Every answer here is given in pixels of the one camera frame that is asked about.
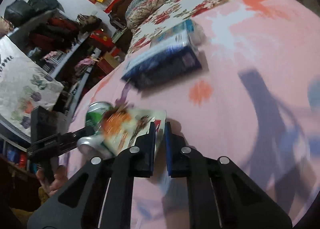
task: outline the pink bedsheet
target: pink bedsheet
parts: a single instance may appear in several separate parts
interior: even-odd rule
[[[233,0],[193,19],[207,36],[204,69],[126,100],[166,110],[204,156],[230,157],[295,225],[320,189],[320,18],[295,0]],[[70,131],[89,104],[121,97],[125,64],[84,96]],[[83,162],[73,150],[68,176]],[[154,176],[135,179],[131,228],[189,228],[186,183],[167,176],[164,149]]]

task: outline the black bracket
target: black bracket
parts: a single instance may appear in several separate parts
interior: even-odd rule
[[[190,228],[289,229],[290,217],[228,157],[202,156],[165,126],[167,168],[186,177]]]
[[[55,113],[41,106],[32,110],[31,145],[27,149],[27,157],[30,161],[41,165],[49,183],[54,181],[51,159],[76,148],[80,138],[95,133],[93,127],[85,126],[76,132],[61,135],[57,131],[57,126],[58,119]]]
[[[152,176],[155,142],[151,122],[149,133],[117,157],[92,158],[30,217],[28,228],[97,228],[100,217],[100,228],[130,228],[134,177]]]

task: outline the yellow cloth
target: yellow cloth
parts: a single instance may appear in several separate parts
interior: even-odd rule
[[[43,205],[49,199],[49,196],[43,190],[42,187],[39,187],[38,189],[38,196],[39,196],[41,205]],[[30,216],[33,214],[33,212],[27,212],[27,211],[15,209],[15,208],[11,208],[11,211],[18,218],[18,220],[25,226],[27,226],[27,222]]]

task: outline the black bag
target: black bag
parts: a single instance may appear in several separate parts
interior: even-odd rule
[[[36,15],[36,11],[24,0],[16,0],[7,6],[4,19],[19,27]]]
[[[42,14],[49,10],[49,6],[43,0],[29,0],[28,4],[36,11],[37,14]]]
[[[59,6],[59,2],[57,0],[43,0],[49,6],[49,9],[55,9]]]
[[[62,28],[62,27],[57,27],[57,26],[51,26],[51,25],[48,25],[48,24],[40,24],[38,26],[38,28],[41,28],[45,31],[48,31],[48,32],[51,32],[51,33],[54,33],[58,36],[61,36],[62,38],[64,39],[67,39],[67,40],[70,40],[70,41],[74,41],[75,39],[75,35],[73,32],[71,32],[69,29],[66,29],[66,28]]]
[[[50,29],[47,29],[47,25],[40,24],[35,30],[32,31],[32,33],[36,33],[42,36],[47,36],[51,39],[54,39],[55,42],[53,43],[55,49],[67,49],[72,47],[72,42],[64,38],[62,35],[60,35],[58,32],[53,32]]]

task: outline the tissue box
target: tissue box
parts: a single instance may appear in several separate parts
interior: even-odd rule
[[[170,28],[169,30],[165,31],[164,33],[161,33],[155,37],[152,38],[150,42],[150,47],[160,43],[161,41],[168,39],[172,36],[175,36],[181,32],[187,32],[189,35],[189,38],[193,45],[198,45],[200,43],[200,33],[198,29],[198,25],[193,22],[191,19],[187,19],[180,24]]]
[[[122,79],[138,90],[153,87],[201,69],[197,54],[187,28],[165,32],[153,40],[148,51],[127,63]]]

